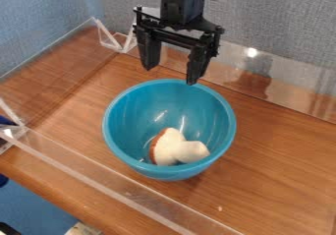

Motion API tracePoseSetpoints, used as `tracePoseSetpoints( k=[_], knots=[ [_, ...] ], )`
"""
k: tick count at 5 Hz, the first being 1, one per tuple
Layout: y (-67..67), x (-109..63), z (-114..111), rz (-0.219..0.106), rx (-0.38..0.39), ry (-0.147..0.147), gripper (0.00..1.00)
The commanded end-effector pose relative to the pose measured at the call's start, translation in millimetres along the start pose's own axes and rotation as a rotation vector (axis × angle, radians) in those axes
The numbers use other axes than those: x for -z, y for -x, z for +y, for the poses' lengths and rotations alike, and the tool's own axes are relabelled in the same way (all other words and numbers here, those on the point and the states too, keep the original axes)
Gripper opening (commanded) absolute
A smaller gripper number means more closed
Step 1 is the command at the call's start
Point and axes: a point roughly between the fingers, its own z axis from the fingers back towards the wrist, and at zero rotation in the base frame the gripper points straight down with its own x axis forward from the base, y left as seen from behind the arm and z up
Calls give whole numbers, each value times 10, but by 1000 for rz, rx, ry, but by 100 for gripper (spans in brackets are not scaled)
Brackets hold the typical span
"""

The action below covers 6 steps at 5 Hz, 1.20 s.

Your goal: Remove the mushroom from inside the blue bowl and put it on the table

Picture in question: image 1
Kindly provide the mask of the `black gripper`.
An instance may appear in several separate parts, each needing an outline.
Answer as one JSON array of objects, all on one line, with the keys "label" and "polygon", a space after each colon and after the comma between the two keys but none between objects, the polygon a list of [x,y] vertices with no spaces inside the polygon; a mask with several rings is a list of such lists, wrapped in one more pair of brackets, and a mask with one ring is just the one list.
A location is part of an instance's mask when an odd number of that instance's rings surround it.
[{"label": "black gripper", "polygon": [[163,42],[187,48],[193,50],[187,64],[187,84],[193,86],[202,77],[207,56],[218,55],[225,28],[202,15],[183,23],[169,20],[159,8],[138,6],[134,11],[134,33],[143,68],[150,71],[159,65]]}]

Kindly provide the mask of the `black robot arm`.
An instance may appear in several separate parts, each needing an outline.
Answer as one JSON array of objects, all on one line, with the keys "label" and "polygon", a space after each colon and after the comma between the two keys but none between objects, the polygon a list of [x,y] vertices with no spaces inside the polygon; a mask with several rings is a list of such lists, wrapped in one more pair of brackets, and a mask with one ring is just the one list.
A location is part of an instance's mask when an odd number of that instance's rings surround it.
[{"label": "black robot arm", "polygon": [[206,0],[161,0],[159,9],[141,5],[134,8],[133,27],[145,69],[150,71],[159,65],[163,42],[187,48],[190,86],[206,74],[225,34],[225,28],[205,18],[205,7]]}]

